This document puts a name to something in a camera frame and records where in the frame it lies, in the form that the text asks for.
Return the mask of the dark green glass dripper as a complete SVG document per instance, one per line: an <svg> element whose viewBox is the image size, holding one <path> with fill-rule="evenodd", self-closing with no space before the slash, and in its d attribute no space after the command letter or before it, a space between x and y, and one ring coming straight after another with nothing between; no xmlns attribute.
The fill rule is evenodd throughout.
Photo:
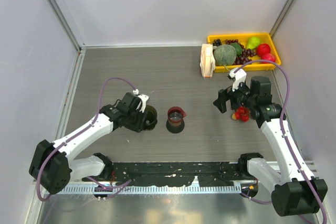
<svg viewBox="0 0 336 224"><path fill-rule="evenodd" d="M145 112L146 112L146 117L144 120L144 130L153 130L155 128L155 126L157 125L157 111L156 109L151 106L151 105L147 105L145 108Z"/></svg>

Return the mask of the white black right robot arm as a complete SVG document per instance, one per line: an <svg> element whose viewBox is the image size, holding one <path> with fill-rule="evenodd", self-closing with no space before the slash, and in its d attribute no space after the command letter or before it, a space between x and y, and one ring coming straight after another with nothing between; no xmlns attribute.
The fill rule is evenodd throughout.
<svg viewBox="0 0 336 224"><path fill-rule="evenodd" d="M221 89L214 105L225 113L226 102L232 110L240 106L248 109L266 136L276 157L279 171L273 169L259 153L241 155L237 172L240 177L258 179L271 194L276 213L282 217L316 214L328 191L324 179L318 179L308 168L290 134L288 122L281 115L280 104L272 102L271 82L267 77L255 76L250 86L244 82L237 89Z"/></svg>

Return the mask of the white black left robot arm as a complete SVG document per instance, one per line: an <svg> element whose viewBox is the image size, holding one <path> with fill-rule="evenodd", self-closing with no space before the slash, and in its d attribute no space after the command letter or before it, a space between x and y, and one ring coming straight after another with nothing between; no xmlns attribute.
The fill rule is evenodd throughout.
<svg viewBox="0 0 336 224"><path fill-rule="evenodd" d="M145 130L149 96L128 92L115 105L105 105L86 124L52 143L37 144L29 168L38 188L51 195L62 191L70 181L93 177L106 181L112 176L112 162L101 153L76 157L98 139L124 127L134 132Z"/></svg>

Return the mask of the orange white filter paper pack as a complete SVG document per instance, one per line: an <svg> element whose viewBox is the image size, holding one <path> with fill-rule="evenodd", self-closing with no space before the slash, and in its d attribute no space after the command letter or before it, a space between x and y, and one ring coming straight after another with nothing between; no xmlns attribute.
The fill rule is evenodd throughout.
<svg viewBox="0 0 336 224"><path fill-rule="evenodd" d="M213 55L212 44L202 44L199 65L203 78L211 78L215 70L215 58Z"/></svg>

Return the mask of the red black coffee server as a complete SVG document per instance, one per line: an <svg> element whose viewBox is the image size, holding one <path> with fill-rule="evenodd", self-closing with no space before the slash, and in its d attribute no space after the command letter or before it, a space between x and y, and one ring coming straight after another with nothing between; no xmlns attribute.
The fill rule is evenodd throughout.
<svg viewBox="0 0 336 224"><path fill-rule="evenodd" d="M182 108L178 106L173 106L169 108L166 121L167 130L173 134L181 133L185 127L185 117L186 112Z"/></svg>

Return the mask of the red yellow lychee bunch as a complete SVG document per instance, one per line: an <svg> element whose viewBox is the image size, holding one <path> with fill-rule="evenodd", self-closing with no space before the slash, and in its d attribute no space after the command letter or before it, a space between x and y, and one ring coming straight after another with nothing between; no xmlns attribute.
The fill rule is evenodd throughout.
<svg viewBox="0 0 336 224"><path fill-rule="evenodd" d="M232 119L241 122L247 122L249 120L249 110L246 107L240 106L232 114Z"/></svg>

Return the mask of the green netted melon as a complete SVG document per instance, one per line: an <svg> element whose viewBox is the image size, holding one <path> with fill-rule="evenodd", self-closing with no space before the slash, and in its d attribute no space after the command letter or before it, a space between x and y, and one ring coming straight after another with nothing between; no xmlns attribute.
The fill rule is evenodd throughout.
<svg viewBox="0 0 336 224"><path fill-rule="evenodd" d="M213 55L217 66L232 65L237 58L236 49L231 45L218 46Z"/></svg>

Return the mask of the dark red grape bunch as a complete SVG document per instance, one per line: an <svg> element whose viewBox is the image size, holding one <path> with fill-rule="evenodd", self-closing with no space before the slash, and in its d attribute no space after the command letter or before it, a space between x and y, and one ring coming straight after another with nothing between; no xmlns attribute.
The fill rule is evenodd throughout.
<svg viewBox="0 0 336 224"><path fill-rule="evenodd" d="M234 61L234 65L243 65L249 61L253 56L256 56L256 52L254 50L246 49L243 44L241 44L238 39L233 40L225 40L225 44L230 45L231 43L237 42L243 48L243 52L240 56L237 55L236 60Z"/></svg>

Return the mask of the black grape bunch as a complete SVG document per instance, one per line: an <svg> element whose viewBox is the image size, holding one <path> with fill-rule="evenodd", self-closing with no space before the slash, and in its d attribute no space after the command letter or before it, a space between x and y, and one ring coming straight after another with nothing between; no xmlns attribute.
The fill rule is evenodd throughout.
<svg viewBox="0 0 336 224"><path fill-rule="evenodd" d="M221 42L220 39L215 39L215 40L212 42L212 45L218 47L218 46L222 45L222 42Z"/></svg>

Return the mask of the red pink apple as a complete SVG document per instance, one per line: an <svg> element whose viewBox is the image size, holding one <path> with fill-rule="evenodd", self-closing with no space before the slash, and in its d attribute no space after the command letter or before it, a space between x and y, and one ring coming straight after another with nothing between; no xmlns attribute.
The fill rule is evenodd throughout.
<svg viewBox="0 0 336 224"><path fill-rule="evenodd" d="M262 60L268 60L268 61L276 62L276 56L273 55L272 53L264 54L260 58Z"/></svg>

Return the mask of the green pear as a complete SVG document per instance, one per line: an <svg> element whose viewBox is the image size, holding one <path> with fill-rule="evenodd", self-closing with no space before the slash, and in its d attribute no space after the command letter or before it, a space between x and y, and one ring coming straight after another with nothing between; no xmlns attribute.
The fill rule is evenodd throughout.
<svg viewBox="0 0 336 224"><path fill-rule="evenodd" d="M251 36L247 41L247 49L256 49L261 44L261 39L257 36Z"/></svg>

